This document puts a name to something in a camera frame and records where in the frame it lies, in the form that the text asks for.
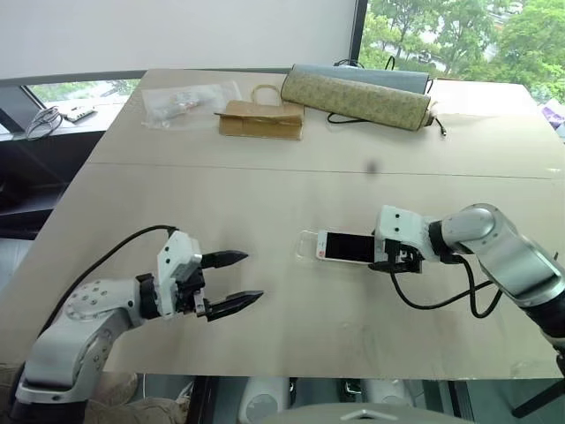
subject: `paper bag handle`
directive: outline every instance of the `paper bag handle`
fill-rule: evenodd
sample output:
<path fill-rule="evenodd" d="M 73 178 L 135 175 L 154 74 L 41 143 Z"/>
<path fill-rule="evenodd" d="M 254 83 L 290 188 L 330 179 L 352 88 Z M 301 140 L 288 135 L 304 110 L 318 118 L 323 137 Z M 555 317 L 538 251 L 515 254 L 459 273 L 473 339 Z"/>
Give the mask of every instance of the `paper bag handle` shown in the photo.
<path fill-rule="evenodd" d="M 271 90 L 275 90 L 276 93 L 279 95 L 279 106 L 283 105 L 283 99 L 281 98 L 281 90 L 279 90 L 279 87 L 272 86 L 271 84 L 259 84 L 258 86 L 255 86 L 255 88 L 251 92 L 251 100 L 253 101 L 253 103 L 258 104 L 256 94 L 262 88 L 270 88 Z"/>

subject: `phone screen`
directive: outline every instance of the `phone screen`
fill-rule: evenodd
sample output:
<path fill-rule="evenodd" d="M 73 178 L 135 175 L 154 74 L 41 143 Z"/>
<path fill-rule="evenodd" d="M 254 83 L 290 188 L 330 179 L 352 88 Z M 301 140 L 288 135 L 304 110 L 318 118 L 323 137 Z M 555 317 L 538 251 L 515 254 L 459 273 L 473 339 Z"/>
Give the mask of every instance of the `phone screen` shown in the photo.
<path fill-rule="evenodd" d="M 344 261 L 373 263 L 374 237 L 329 232 L 326 257 Z"/>

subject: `rolled mat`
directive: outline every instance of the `rolled mat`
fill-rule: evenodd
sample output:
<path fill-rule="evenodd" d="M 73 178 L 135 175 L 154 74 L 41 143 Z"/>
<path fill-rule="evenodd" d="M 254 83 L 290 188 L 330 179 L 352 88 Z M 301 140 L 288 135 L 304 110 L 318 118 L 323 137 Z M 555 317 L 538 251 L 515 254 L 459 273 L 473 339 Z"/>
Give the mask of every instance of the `rolled mat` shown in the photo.
<path fill-rule="evenodd" d="M 292 69 L 282 84 L 283 100 L 417 131 L 430 125 L 430 97 L 364 82 L 324 77 Z"/>
<path fill-rule="evenodd" d="M 382 69 L 362 69 L 350 66 L 327 66 L 321 64 L 295 64 L 294 70 L 304 73 L 314 73 L 330 78 L 365 82 L 411 93 L 424 94 L 429 73 L 411 71 L 386 71 Z"/>

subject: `table surface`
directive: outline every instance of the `table surface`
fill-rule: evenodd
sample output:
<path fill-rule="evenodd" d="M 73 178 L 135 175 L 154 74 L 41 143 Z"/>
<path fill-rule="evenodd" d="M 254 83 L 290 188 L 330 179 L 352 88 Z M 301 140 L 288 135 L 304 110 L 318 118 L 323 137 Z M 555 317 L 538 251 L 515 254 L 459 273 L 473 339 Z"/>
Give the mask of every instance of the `table surface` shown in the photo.
<path fill-rule="evenodd" d="M 149 81 L 154 81 L 153 75 L 147 75 Z M 216 72 L 210 75 L 218 78 Z M 250 87 L 250 74 L 244 76 Z M 280 77 L 258 75 L 257 83 L 269 78 Z M 193 84 L 201 82 L 195 79 Z M 146 80 L 141 84 L 146 87 Z M 501 86 L 519 94 L 515 86 Z M 456 86 L 463 91 L 468 91 L 467 87 Z M 553 348 L 508 299 L 485 320 L 474 319 L 465 300 L 442 310 L 416 311 L 402 303 L 388 276 L 364 266 L 314 258 L 317 230 L 368 233 L 385 204 L 442 217 L 477 201 L 498 206 L 547 251 L 564 252 L 562 150 L 553 148 L 554 142 L 560 148 L 561 144 L 552 133 L 546 134 L 543 118 L 528 104 L 531 100 L 507 117 L 524 128 L 524 122 L 530 120 L 539 129 L 538 137 L 518 142 L 524 149 L 511 151 L 517 164 L 508 156 L 503 161 L 485 160 L 484 175 L 474 174 L 479 172 L 475 162 L 482 157 L 471 149 L 475 124 L 466 129 L 465 139 L 457 141 L 460 145 L 450 136 L 436 140 L 430 132 L 356 125 L 344 130 L 349 137 L 341 139 L 342 144 L 334 135 L 326 151 L 321 143 L 332 130 L 321 124 L 322 115 L 308 110 L 302 141 L 223 140 L 203 132 L 212 146 L 201 143 L 198 149 L 195 132 L 150 132 L 143 128 L 136 112 L 138 101 L 134 96 L 95 148 L 11 284 L 3 289 L 0 362 L 25 359 L 58 297 L 95 259 L 140 228 L 168 223 L 197 238 L 204 252 L 231 248 L 250 254 L 232 267 L 205 271 L 208 298 L 221 299 L 241 290 L 263 290 L 265 294 L 244 311 L 217 322 L 195 316 L 148 322 L 117 341 L 108 370 L 433 379 L 558 376 Z M 486 121 L 479 119 L 479 126 Z M 125 130 L 128 125 L 131 136 Z M 306 131 L 316 125 L 318 136 Z M 509 128 L 498 128 L 500 143 L 512 144 L 508 138 L 515 132 Z M 399 140 L 414 139 L 400 144 L 382 140 L 383 133 L 394 132 L 401 134 L 396 136 Z M 153 144 L 147 137 L 150 133 L 158 138 Z M 422 135 L 421 140 L 415 138 L 417 134 Z M 139 143 L 135 148 L 134 141 Z M 342 149 L 345 141 L 347 155 Z M 440 142 L 451 151 L 450 161 L 442 156 L 438 164 L 446 175 L 437 170 L 412 172 L 398 157 L 404 150 L 412 151 L 407 147 L 412 146 L 420 158 L 413 165 L 422 170 L 428 166 L 421 163 L 423 157 L 433 157 L 428 150 L 443 152 Z M 476 142 L 484 146 L 481 140 Z M 492 139 L 491 148 L 498 151 L 496 142 Z M 133 143 L 130 156 L 135 160 L 125 154 L 128 143 Z M 262 148 L 261 155 L 245 155 L 252 152 L 252 143 Z M 361 161 L 358 150 L 381 151 L 381 145 L 390 153 L 382 166 L 391 162 L 386 166 L 395 171 L 371 174 L 363 172 L 360 165 L 355 169 L 350 159 Z M 455 172 L 448 171 L 449 167 L 456 169 L 454 161 L 463 160 L 464 155 L 456 155 L 457 146 L 475 158 L 460 163 L 473 172 L 453 175 Z M 341 162 L 336 151 L 343 155 Z M 288 162 L 277 162 L 277 154 L 286 156 Z M 271 162 L 261 165 L 261 158 Z M 537 161 L 538 168 L 518 166 L 530 160 Z M 497 174 L 496 163 L 517 175 Z M 544 172 L 542 163 L 551 165 L 553 171 Z M 163 242 L 163 235 L 146 235 L 91 277 L 155 272 L 156 254 Z M 474 261 L 472 266 L 480 281 L 478 264 Z M 465 290 L 467 283 L 459 267 L 425 263 L 422 275 L 402 275 L 401 285 L 410 299 L 435 303 Z M 479 304 L 486 307 L 492 296 L 493 288 L 484 289 Z"/>
<path fill-rule="evenodd" d="M 249 100 L 258 84 L 281 86 L 284 75 L 180 70 L 149 71 L 90 155 L 90 163 L 145 163 L 265 170 L 553 178 L 562 174 L 561 139 L 524 87 L 436 80 L 432 98 L 448 130 L 418 132 L 371 123 L 331 125 L 306 108 L 300 142 L 225 137 L 217 117 L 189 132 L 146 128 L 141 90 L 234 80 Z M 269 92 L 260 99 L 269 101 Z"/>

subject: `white wall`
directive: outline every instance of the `white wall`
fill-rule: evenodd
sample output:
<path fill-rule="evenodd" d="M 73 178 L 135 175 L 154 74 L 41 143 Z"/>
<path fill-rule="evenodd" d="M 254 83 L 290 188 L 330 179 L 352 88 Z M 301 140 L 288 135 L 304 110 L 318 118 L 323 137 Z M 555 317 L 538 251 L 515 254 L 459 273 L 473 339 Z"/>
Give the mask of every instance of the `white wall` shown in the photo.
<path fill-rule="evenodd" d="M 355 0 L 0 0 L 0 80 L 332 64 Z"/>

